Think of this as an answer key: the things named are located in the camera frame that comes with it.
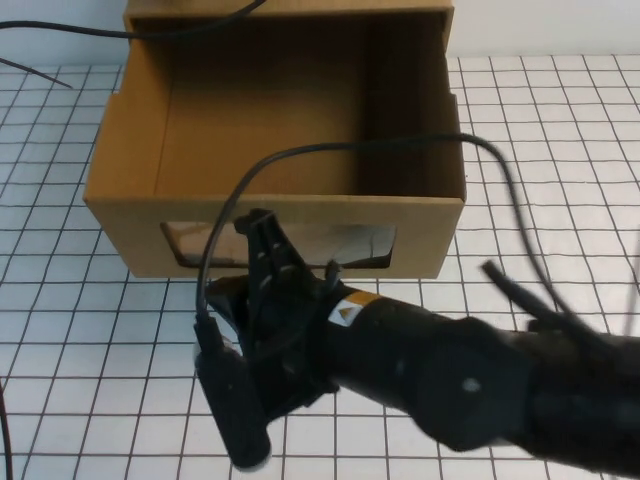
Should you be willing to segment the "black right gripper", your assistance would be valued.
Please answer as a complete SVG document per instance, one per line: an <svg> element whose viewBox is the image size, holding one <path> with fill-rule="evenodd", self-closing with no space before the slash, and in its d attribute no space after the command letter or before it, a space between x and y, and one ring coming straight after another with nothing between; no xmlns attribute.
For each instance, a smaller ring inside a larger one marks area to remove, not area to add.
<svg viewBox="0 0 640 480"><path fill-rule="evenodd" d="M343 283L313 276L273 211L252 209L234 228L248 247L238 293L238 410L276 419L339 390L322 354L329 303Z"/></svg>

